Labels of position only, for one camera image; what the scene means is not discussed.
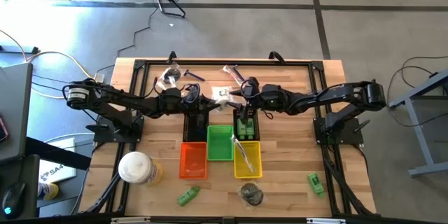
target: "gray concrete floor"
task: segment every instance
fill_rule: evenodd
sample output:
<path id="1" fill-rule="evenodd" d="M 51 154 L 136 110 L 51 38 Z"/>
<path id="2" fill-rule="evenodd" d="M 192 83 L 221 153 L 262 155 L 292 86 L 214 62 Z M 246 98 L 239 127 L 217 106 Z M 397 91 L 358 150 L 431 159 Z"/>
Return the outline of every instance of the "gray concrete floor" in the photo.
<path id="1" fill-rule="evenodd" d="M 0 29 L 22 44 L 73 55 L 93 74 L 115 62 L 116 51 L 132 44 L 134 31 L 147 25 L 153 8 L 49 7 L 37 0 L 0 1 Z M 83 0 L 145 1 L 151 0 Z M 181 0 L 183 3 L 219 4 L 312 4 L 312 0 Z M 328 5 L 447 6 L 447 0 L 321 0 Z M 179 57 L 262 57 L 277 50 L 288 59 L 322 59 L 316 18 L 312 10 L 186 9 L 184 20 L 156 13 L 151 29 L 136 36 L 136 47 L 120 57 L 166 57 L 175 50 Z M 390 77 L 408 58 L 442 56 L 448 51 L 446 12 L 324 11 L 332 59 L 343 61 L 346 79 L 376 78 L 388 87 Z M 19 55 L 0 55 L 0 66 L 22 61 Z M 431 71 L 446 68 L 447 60 L 415 61 Z M 68 59 L 46 55 L 34 61 L 35 74 L 65 81 L 84 78 Z M 427 79 L 420 71 L 407 72 L 409 81 Z M 59 87 L 35 79 L 42 84 Z M 391 97 L 409 88 L 393 84 Z M 398 117 L 409 123 L 405 113 Z M 363 130 L 370 182 L 380 214 L 396 218 L 448 222 L 448 174 L 410 178 L 407 169 L 424 164 L 413 129 L 393 122 L 384 109 L 365 113 L 371 119 Z M 49 139 L 61 134 L 86 132 L 91 123 L 84 114 L 63 101 L 31 96 L 28 135 Z M 43 215 L 67 213 L 74 200 L 48 206 Z"/>

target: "gray metal stand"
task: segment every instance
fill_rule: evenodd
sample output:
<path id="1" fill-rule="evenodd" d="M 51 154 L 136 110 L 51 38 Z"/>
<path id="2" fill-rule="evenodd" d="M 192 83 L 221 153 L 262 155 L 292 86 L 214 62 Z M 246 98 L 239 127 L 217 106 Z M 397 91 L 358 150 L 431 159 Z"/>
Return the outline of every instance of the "gray metal stand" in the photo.
<path id="1" fill-rule="evenodd" d="M 418 125 L 425 120 L 442 115 L 443 113 L 448 113 L 447 96 L 423 96 L 447 81 L 448 69 L 445 69 L 427 80 L 424 84 L 415 87 L 409 93 L 390 102 L 389 107 L 394 109 L 398 106 L 406 105 L 407 112 L 409 113 L 413 125 Z M 435 162 L 431 155 L 431 147 L 434 147 L 432 148 L 433 150 L 440 148 L 440 146 L 434 146 L 434 143 L 447 141 L 443 140 L 445 138 L 444 136 L 446 136 L 443 131 L 446 131 L 447 125 L 448 115 L 428 122 L 425 125 L 414 127 L 421 151 L 425 157 L 426 165 L 409 169 L 409 175 L 411 177 L 421 174 L 448 171 L 448 162 Z"/>

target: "paper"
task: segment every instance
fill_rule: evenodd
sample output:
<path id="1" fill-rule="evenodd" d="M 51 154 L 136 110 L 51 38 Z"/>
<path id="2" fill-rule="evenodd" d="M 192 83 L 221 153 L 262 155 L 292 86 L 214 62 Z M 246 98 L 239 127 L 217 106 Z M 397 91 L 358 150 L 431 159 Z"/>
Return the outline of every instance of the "paper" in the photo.
<path id="1" fill-rule="evenodd" d="M 75 139 L 64 139 L 60 141 L 54 141 L 48 143 L 52 146 L 59 148 L 64 148 L 67 151 L 75 152 Z M 70 179 L 76 176 L 76 169 L 57 164 L 54 162 L 49 162 L 41 160 L 39 165 L 39 182 L 41 183 L 54 183 L 58 181 L 63 181 L 64 179 Z"/>

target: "white lid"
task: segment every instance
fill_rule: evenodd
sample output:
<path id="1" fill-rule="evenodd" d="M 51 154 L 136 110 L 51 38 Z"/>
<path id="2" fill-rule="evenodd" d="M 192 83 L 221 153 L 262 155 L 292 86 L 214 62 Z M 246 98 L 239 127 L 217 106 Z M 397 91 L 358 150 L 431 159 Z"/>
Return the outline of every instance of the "white lid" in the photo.
<path id="1" fill-rule="evenodd" d="M 118 165 L 118 173 L 128 183 L 143 183 L 151 172 L 151 160 L 144 153 L 134 151 L 126 154 Z"/>

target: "green bin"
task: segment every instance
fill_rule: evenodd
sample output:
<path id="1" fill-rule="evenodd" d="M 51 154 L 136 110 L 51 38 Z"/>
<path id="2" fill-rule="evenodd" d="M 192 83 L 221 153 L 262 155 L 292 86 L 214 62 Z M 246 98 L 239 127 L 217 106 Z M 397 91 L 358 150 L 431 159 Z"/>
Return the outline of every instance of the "green bin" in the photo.
<path id="1" fill-rule="evenodd" d="M 233 160 L 233 126 L 210 125 L 207 129 L 207 160 Z"/>

